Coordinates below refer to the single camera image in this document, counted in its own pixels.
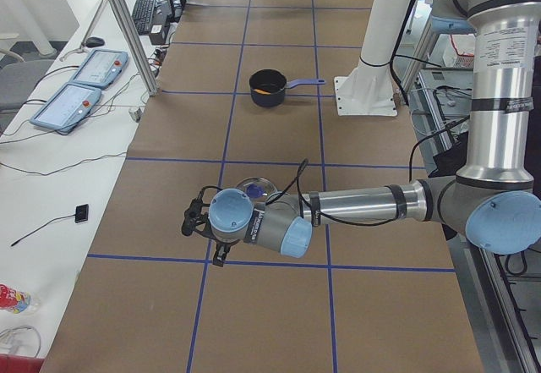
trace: saucepan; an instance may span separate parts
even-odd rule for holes
[[[275,107],[284,102],[286,89],[297,85],[323,85],[323,79],[297,79],[287,82],[278,70],[264,69],[252,74],[249,80],[252,100],[260,107]]]

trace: white mounting plate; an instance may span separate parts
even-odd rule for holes
[[[336,110],[338,115],[367,115],[367,116],[385,116],[395,117],[398,114],[396,110],[395,101],[391,97],[388,100],[374,101],[366,107],[367,104],[363,104],[360,100],[351,98],[351,96],[344,96],[339,92],[340,87],[347,80],[347,77],[335,77],[335,95],[336,95]]]

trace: computer mouse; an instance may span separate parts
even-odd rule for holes
[[[99,47],[105,45],[105,41],[101,39],[100,37],[91,36],[88,39],[86,39],[85,46],[89,47],[90,49],[92,47]]]

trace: keyboard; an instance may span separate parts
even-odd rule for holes
[[[140,35],[148,35],[152,28],[152,17],[154,16],[154,8],[157,0],[136,0],[134,10],[132,11],[132,19],[135,23],[137,33]]]

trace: gray chair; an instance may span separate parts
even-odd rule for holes
[[[0,70],[0,111],[18,110],[28,100],[36,82],[45,75],[54,60],[25,61],[16,53],[0,49],[0,53],[19,60]]]

